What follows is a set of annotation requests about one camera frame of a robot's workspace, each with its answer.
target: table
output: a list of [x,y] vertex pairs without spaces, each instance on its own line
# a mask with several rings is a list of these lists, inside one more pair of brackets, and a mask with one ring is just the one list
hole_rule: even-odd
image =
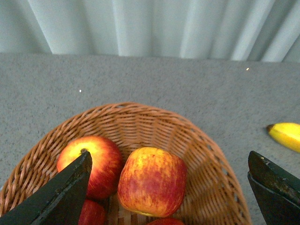
[[268,124],[300,123],[300,64],[0,53],[0,186],[50,130],[95,106],[125,101],[186,117],[222,149],[254,225],[265,225],[247,180],[257,151],[300,177],[300,154]]

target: banana tip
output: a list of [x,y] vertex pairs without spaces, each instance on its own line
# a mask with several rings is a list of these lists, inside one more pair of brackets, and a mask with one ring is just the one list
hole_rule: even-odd
[[270,124],[266,127],[267,131],[270,132],[270,130],[273,128],[274,124]]

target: red and yellow apple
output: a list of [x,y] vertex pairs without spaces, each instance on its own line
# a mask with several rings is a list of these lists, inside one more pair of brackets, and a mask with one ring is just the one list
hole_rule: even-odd
[[83,203],[78,225],[104,225],[106,211],[102,205],[86,199]]
[[71,141],[61,152],[57,161],[60,172],[80,154],[89,151],[92,170],[88,183],[87,198],[100,200],[114,194],[124,163],[118,146],[108,138],[85,136]]
[[158,148],[139,148],[122,170],[118,199],[129,211],[168,217],[182,204],[186,180],[187,167],[180,157]]
[[161,218],[154,220],[147,225],[184,225],[184,223],[181,220],[175,218]]

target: basket rim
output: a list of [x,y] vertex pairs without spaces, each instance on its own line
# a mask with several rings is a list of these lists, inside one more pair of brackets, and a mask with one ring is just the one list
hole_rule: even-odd
[[11,175],[9,176],[9,178],[6,180],[6,182],[4,183],[2,190],[0,190],[0,201],[1,204],[3,204],[4,202],[2,202],[2,198],[4,196],[4,192],[7,189],[7,186],[9,185],[9,182],[11,182],[12,177],[18,172],[18,170],[20,169],[20,167],[23,165],[23,162],[25,160],[26,157],[28,157],[31,154],[31,151],[35,148],[38,147],[38,145],[45,141],[46,138],[48,138],[49,134],[55,132],[57,129],[59,129],[61,127],[62,124],[68,124],[70,122],[72,122],[73,120],[76,120],[78,118],[82,118],[85,117],[87,114],[93,113],[94,111],[106,111],[107,113],[109,113],[110,110],[115,110],[115,109],[123,109],[124,108],[128,108],[128,110],[131,110],[133,107],[140,109],[141,111],[146,111],[147,114],[155,114],[155,112],[160,112],[162,114],[165,114],[166,116],[169,116],[170,120],[176,120],[177,122],[186,125],[190,130],[193,131],[193,133],[201,133],[201,136],[203,138],[205,138],[205,141],[214,144],[217,149],[215,149],[215,153],[219,154],[219,156],[222,156],[225,160],[226,163],[228,165],[228,172],[230,173],[230,175],[232,176],[232,178],[234,180],[236,180],[236,191],[238,193],[240,193],[240,203],[241,205],[243,205],[245,212],[247,213],[246,215],[244,215],[247,219],[247,221],[249,221],[251,223],[251,216],[249,213],[249,209],[248,209],[248,205],[246,202],[246,199],[244,197],[242,188],[240,186],[240,182],[236,177],[236,174],[234,172],[234,170],[232,169],[231,165],[229,164],[229,162],[227,161],[227,158],[225,157],[223,151],[221,150],[221,148],[218,146],[218,144],[212,140],[203,130],[201,130],[198,126],[196,126],[194,123],[192,123],[189,119],[183,117],[182,115],[178,114],[177,112],[173,112],[173,111],[169,111],[166,109],[162,109],[156,106],[152,106],[152,105],[145,105],[145,104],[141,104],[138,102],[132,102],[132,101],[126,101],[126,102],[117,102],[117,103],[108,103],[108,104],[104,104],[104,105],[99,105],[99,106],[95,106],[92,107],[88,110],[82,111],[72,117],[70,117],[69,119],[65,120],[64,122],[60,123],[59,125],[57,125],[55,128],[53,128],[52,130],[50,130],[47,134],[45,134],[31,149],[30,151],[25,154],[23,156],[23,158],[20,160],[20,162],[16,165],[16,167],[12,170]]

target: apple stem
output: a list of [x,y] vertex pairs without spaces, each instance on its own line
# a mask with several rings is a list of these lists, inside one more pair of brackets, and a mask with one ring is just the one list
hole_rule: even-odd
[[88,151],[87,149],[81,149],[81,150],[80,150],[80,153],[83,154],[83,153],[85,153],[85,152],[87,152],[87,151]]

